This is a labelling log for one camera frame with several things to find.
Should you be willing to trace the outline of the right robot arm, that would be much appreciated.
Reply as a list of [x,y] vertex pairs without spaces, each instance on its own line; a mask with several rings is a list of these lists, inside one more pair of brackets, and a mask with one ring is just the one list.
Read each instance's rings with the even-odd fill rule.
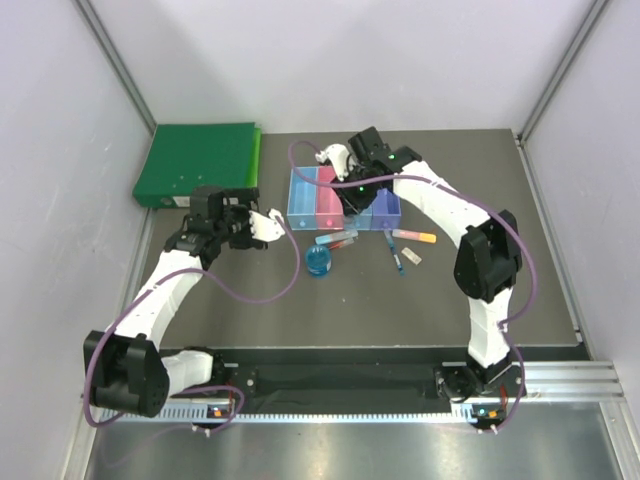
[[451,239],[457,249],[454,280],[468,299],[471,326],[462,371],[468,386],[452,397],[460,401],[492,394],[510,367],[510,348],[500,324],[508,316],[522,267],[521,249],[513,238],[515,217],[507,210],[491,217],[439,177],[415,150],[391,149],[374,127],[352,136],[346,145],[326,147],[315,158],[333,168],[332,187],[345,214],[361,212],[387,189]]

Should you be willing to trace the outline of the purple plastic bin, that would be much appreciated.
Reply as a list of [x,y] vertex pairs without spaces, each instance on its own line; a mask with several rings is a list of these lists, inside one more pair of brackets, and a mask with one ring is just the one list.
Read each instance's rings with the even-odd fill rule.
[[402,216],[400,198],[388,189],[377,192],[371,208],[372,230],[393,230],[400,226]]

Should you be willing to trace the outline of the light green plastic folder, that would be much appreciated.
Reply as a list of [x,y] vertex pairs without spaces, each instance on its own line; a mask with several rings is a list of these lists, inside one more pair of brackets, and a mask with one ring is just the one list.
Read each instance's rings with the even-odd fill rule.
[[253,135],[252,150],[251,150],[251,160],[250,160],[249,171],[248,171],[248,174],[252,179],[258,176],[261,140],[262,140],[262,129],[255,127],[254,135]]

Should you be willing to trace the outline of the pink plastic bin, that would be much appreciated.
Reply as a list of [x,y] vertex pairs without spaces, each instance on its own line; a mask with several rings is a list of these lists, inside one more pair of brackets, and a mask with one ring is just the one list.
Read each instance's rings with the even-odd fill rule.
[[[317,181],[331,183],[335,178],[332,167],[321,166],[317,171]],[[319,230],[342,230],[344,215],[341,201],[330,187],[318,186],[316,192],[316,223]]]

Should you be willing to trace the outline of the dark green ring binder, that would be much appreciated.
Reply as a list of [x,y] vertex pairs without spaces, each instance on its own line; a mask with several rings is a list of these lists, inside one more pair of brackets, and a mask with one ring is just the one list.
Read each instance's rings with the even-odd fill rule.
[[254,123],[161,124],[132,195],[144,208],[186,208],[199,186],[255,187]]

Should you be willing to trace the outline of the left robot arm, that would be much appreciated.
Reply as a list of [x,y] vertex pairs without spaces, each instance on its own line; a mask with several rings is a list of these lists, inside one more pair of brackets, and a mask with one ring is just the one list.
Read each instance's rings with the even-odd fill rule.
[[209,397],[224,390],[227,374],[213,354],[186,349],[163,356],[160,346],[180,305],[224,245],[263,249],[269,233],[281,234],[277,221],[259,213],[258,200],[256,187],[193,190],[188,211],[135,300],[106,330],[93,330],[84,341],[86,414],[99,407],[118,416],[153,418],[169,397],[191,387]]

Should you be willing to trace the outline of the light blue end bin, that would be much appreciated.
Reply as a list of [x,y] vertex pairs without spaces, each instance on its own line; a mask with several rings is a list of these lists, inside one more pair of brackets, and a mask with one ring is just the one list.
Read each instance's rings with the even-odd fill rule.
[[291,171],[287,219],[292,230],[316,230],[317,187]]

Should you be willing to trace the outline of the blue round tape dispenser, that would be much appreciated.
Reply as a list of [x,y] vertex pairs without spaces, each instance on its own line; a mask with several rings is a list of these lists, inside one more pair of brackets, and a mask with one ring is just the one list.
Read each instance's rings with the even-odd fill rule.
[[326,276],[332,265],[330,250],[324,245],[312,245],[305,253],[305,263],[311,276]]

